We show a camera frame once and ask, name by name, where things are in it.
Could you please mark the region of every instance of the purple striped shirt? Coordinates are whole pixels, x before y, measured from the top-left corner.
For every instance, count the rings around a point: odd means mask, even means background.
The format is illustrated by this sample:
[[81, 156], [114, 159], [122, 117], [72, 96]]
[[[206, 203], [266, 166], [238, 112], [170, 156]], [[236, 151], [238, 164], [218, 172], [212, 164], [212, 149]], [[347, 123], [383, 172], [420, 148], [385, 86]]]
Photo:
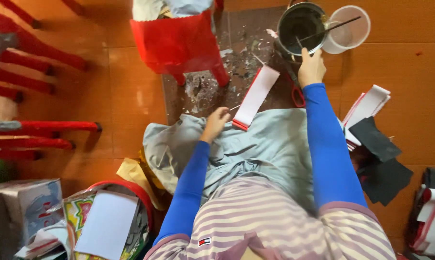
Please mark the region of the purple striped shirt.
[[376, 216], [349, 202], [331, 202], [312, 217], [262, 177], [238, 177], [200, 208], [191, 238], [175, 234], [149, 260], [240, 259], [246, 248], [263, 259], [395, 259]]

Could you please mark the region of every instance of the clear plastic cup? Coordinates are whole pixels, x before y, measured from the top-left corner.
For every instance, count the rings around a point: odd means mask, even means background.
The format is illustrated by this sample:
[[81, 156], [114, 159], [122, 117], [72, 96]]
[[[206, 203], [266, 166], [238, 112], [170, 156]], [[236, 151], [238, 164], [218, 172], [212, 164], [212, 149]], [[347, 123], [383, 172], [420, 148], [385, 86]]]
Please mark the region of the clear plastic cup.
[[322, 49], [331, 54], [338, 54], [362, 44], [370, 34], [371, 27], [370, 17], [364, 9], [358, 6], [343, 6], [331, 15], [328, 27], [331, 28], [357, 16], [362, 17], [331, 30]]

